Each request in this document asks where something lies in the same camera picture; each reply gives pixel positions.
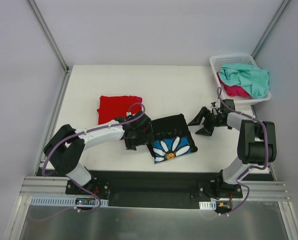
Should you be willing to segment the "black daisy t-shirt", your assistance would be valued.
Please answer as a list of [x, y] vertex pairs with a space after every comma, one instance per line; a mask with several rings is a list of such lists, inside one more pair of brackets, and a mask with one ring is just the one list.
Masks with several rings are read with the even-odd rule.
[[198, 151], [183, 114], [152, 121], [154, 142], [147, 145], [155, 164]]

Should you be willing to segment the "red t-shirt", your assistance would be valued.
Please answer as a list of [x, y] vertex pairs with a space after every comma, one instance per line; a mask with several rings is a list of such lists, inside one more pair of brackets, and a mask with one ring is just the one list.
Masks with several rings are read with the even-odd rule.
[[100, 105], [97, 109], [98, 124], [105, 124], [117, 117], [126, 117], [127, 112], [133, 115], [142, 110], [142, 107], [137, 104], [130, 109], [130, 107], [138, 103], [138, 96], [123, 95], [123, 96], [101, 96]]

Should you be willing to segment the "white plastic basket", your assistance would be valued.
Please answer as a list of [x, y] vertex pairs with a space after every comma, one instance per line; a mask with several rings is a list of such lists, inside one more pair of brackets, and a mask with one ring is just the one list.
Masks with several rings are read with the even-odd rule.
[[257, 66], [245, 53], [215, 55], [210, 65], [221, 97], [234, 100], [236, 105], [255, 105], [271, 99], [270, 73]]

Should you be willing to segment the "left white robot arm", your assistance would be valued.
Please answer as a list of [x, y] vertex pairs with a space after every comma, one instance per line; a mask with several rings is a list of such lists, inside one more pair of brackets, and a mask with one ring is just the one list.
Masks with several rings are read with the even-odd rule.
[[69, 177], [77, 189], [85, 195], [94, 190], [95, 179], [79, 163], [83, 151], [94, 146], [123, 140], [127, 150], [152, 144], [154, 134], [152, 120], [143, 111], [127, 117], [118, 117], [92, 129], [79, 130], [70, 124], [63, 125], [45, 145], [43, 153], [55, 172]]

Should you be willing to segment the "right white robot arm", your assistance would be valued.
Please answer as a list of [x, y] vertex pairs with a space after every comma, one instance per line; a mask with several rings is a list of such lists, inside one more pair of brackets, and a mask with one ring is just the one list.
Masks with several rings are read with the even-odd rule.
[[228, 198], [241, 190], [239, 182], [252, 170], [264, 170], [275, 161], [276, 136], [275, 125], [270, 121], [260, 121], [253, 116], [238, 112], [234, 101], [221, 100], [219, 108], [202, 107], [189, 126], [202, 125], [196, 134], [210, 137], [216, 127], [227, 127], [239, 131], [237, 157], [225, 169], [221, 170], [203, 188], [203, 193], [211, 198]]

